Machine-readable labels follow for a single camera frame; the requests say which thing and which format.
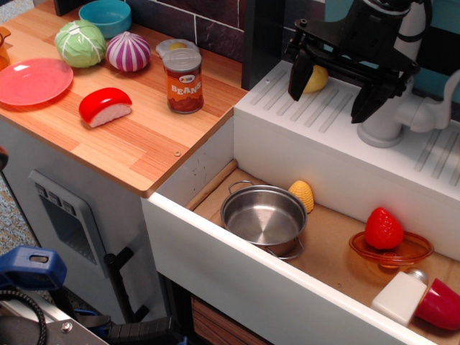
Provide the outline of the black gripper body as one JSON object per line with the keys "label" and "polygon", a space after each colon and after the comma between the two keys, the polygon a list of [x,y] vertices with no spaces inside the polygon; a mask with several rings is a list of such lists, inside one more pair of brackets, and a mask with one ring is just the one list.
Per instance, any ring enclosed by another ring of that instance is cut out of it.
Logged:
{"label": "black gripper body", "polygon": [[305,49],[320,65],[351,78],[399,75],[399,86],[418,73],[419,64],[395,48],[412,1],[353,1],[335,22],[295,20],[295,36],[286,53],[294,62]]}

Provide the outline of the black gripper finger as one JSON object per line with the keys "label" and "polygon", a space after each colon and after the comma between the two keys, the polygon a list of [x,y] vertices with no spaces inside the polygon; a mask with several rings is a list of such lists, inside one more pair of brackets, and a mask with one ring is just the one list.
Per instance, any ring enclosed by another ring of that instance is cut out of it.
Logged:
{"label": "black gripper finger", "polygon": [[288,93],[294,101],[298,101],[313,73],[314,60],[305,50],[300,49],[296,55],[290,73]]}
{"label": "black gripper finger", "polygon": [[352,106],[352,124],[362,123],[398,93],[399,75],[384,78],[357,77],[362,87]]}

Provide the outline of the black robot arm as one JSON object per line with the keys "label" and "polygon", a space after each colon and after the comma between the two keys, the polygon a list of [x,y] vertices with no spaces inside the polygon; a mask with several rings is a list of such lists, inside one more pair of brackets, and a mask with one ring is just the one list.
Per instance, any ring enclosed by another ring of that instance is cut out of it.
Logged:
{"label": "black robot arm", "polygon": [[411,1],[353,1],[337,22],[295,20],[295,36],[286,53],[293,61],[288,93],[300,99],[316,65],[359,81],[361,90],[351,110],[354,123],[366,121],[389,99],[401,96],[420,70],[414,59],[395,48],[397,40],[423,37],[400,33]]}

